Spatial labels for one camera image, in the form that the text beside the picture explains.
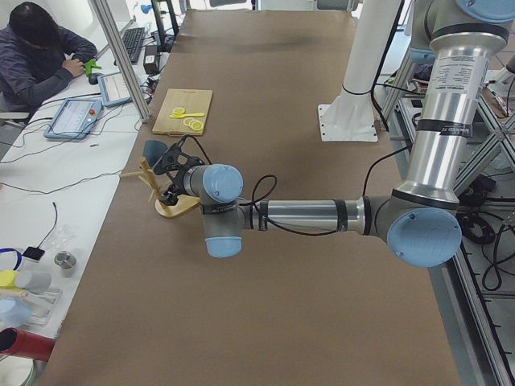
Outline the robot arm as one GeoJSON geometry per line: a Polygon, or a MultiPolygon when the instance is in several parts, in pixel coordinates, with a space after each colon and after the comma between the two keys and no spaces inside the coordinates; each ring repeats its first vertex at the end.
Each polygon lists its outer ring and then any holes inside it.
{"type": "Polygon", "coordinates": [[[245,229],[301,236],[352,231],[375,236],[404,262],[434,267],[462,242],[456,218],[459,160],[472,135],[490,58],[504,48],[514,20],[511,1],[418,1],[410,50],[435,61],[409,148],[406,177],[389,195],[355,200],[268,200],[241,197],[243,178],[230,165],[185,154],[172,144],[154,165],[171,183],[161,201],[200,200],[204,241],[215,258],[237,255],[245,229]]]}

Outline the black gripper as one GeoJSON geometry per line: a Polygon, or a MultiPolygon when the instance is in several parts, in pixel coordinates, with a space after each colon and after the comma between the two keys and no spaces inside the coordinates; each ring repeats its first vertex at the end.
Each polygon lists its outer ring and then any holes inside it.
{"type": "Polygon", "coordinates": [[[187,194],[184,187],[184,177],[192,168],[191,165],[172,164],[171,166],[161,166],[160,171],[166,174],[171,180],[168,188],[161,193],[159,201],[166,205],[176,205],[179,202],[179,196],[187,194]]]}

